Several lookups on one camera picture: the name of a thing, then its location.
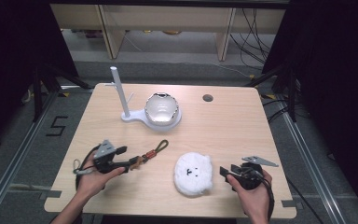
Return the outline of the grey tape piece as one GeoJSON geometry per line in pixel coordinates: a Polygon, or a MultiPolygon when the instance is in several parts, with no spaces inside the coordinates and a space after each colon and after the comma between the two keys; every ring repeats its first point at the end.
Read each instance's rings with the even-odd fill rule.
{"type": "Polygon", "coordinates": [[[294,200],[283,200],[282,201],[282,206],[283,207],[294,207],[296,209],[303,209],[304,208],[302,203],[296,202],[294,200]]]}
{"type": "Polygon", "coordinates": [[[61,194],[62,192],[60,190],[46,190],[40,194],[39,199],[46,200],[47,198],[60,198],[61,194]]]}

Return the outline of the white fluffy plush toy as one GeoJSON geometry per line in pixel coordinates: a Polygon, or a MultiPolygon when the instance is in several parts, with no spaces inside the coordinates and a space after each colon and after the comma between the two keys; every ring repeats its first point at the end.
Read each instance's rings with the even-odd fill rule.
{"type": "Polygon", "coordinates": [[[213,165],[208,155],[188,152],[175,164],[173,174],[176,189],[188,197],[198,197],[213,188],[213,165]]]}

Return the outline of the aluminium floor rail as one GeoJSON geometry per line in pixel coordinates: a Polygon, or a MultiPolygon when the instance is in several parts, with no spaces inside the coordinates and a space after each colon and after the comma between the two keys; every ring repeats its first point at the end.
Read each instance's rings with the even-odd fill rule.
{"type": "Polygon", "coordinates": [[[321,198],[321,201],[324,205],[324,208],[330,217],[330,220],[333,224],[347,224],[346,219],[344,218],[338,202],[333,195],[331,189],[328,187],[321,170],[316,164],[315,159],[311,155],[310,149],[299,130],[297,124],[292,121],[292,117],[288,113],[288,105],[284,102],[279,103],[280,109],[283,109],[283,118],[288,127],[288,130],[299,150],[299,154],[305,163],[305,166],[310,174],[310,178],[321,198]]]}
{"type": "Polygon", "coordinates": [[[45,102],[42,104],[41,112],[36,116],[36,118],[32,119],[27,129],[26,135],[24,135],[24,137],[22,138],[21,143],[17,147],[15,153],[13,154],[13,157],[9,161],[9,164],[6,166],[5,171],[0,177],[0,205],[7,194],[7,191],[14,176],[20,170],[21,165],[31,148],[31,145],[34,142],[34,139],[39,132],[41,125],[44,122],[45,116],[48,113],[49,108],[57,97],[57,92],[48,94],[45,102]]]}

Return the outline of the light wooden shelf unit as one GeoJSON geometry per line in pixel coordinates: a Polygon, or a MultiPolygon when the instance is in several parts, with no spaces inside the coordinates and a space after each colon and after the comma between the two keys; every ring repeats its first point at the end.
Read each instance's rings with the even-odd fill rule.
{"type": "Polygon", "coordinates": [[[217,57],[224,61],[231,33],[274,35],[281,25],[282,9],[218,7],[139,7],[52,4],[62,29],[100,30],[108,56],[118,56],[127,30],[213,33],[217,57]]]}

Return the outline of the black metal stand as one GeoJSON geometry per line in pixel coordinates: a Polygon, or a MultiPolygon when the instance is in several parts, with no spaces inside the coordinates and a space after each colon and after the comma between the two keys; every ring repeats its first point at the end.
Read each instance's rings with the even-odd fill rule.
{"type": "Polygon", "coordinates": [[[34,121],[37,121],[44,112],[47,102],[42,99],[42,87],[45,87],[49,94],[58,93],[62,87],[56,77],[64,79],[76,84],[82,89],[90,90],[91,85],[82,81],[79,77],[73,76],[62,69],[48,63],[40,63],[34,68],[34,121]]]}
{"type": "Polygon", "coordinates": [[[245,84],[245,87],[255,87],[258,84],[275,77],[275,81],[272,84],[271,89],[275,93],[288,93],[288,114],[292,119],[292,122],[296,122],[295,115],[295,99],[296,99],[296,74],[294,70],[286,63],[271,69],[259,78],[252,80],[245,84]]]}

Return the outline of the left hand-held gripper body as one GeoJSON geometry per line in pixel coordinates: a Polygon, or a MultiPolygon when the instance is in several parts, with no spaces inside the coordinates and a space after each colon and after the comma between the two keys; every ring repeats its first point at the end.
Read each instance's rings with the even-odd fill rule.
{"type": "Polygon", "coordinates": [[[94,154],[94,166],[100,173],[109,173],[114,170],[113,158],[116,155],[117,149],[108,140],[103,140],[94,154]]]}

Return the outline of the person's right hand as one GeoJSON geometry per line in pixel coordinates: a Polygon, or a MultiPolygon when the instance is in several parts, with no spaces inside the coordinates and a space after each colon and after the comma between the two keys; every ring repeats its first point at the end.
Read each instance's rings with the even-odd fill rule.
{"type": "Polygon", "coordinates": [[[269,218],[269,194],[264,185],[246,190],[232,175],[227,175],[227,181],[237,192],[242,210],[247,216],[259,214],[269,218]]]}

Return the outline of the person's left hand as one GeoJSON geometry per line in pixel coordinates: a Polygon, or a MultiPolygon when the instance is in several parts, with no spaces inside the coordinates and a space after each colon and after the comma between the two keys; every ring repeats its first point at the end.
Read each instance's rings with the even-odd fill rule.
{"type": "Polygon", "coordinates": [[[119,167],[109,173],[102,174],[93,167],[93,155],[88,156],[85,166],[90,167],[92,172],[80,177],[76,193],[86,195],[89,199],[99,193],[109,180],[125,171],[124,167],[119,167]]]}

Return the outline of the white pole stand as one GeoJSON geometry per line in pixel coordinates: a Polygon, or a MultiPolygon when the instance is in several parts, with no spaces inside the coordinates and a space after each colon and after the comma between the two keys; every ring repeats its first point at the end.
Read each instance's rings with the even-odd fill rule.
{"type": "Polygon", "coordinates": [[[112,86],[115,88],[115,90],[117,91],[118,94],[118,98],[119,101],[121,102],[121,106],[122,106],[122,114],[121,114],[121,120],[126,122],[126,123],[131,123],[131,122],[141,122],[143,123],[143,125],[145,125],[147,128],[149,128],[150,130],[154,131],[154,132],[168,132],[170,130],[172,130],[173,128],[175,128],[181,121],[182,119],[182,110],[179,106],[179,114],[177,117],[177,120],[174,124],[168,125],[168,126],[157,126],[152,124],[146,117],[145,115],[145,104],[144,107],[140,110],[130,110],[129,108],[129,102],[130,99],[132,97],[132,94],[129,97],[126,97],[122,83],[121,83],[121,79],[118,73],[118,69],[115,66],[111,66],[110,67],[110,71],[113,77],[113,81],[111,83],[108,83],[108,86],[112,86]]]}

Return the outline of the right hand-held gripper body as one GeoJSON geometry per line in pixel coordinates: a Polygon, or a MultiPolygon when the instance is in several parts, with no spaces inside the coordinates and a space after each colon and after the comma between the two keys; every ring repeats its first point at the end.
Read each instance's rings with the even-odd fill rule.
{"type": "Polygon", "coordinates": [[[246,189],[256,189],[264,180],[262,166],[278,167],[278,164],[268,161],[259,156],[248,156],[242,158],[243,163],[238,165],[242,168],[241,174],[235,174],[231,170],[231,175],[237,179],[240,185],[246,189]]]}

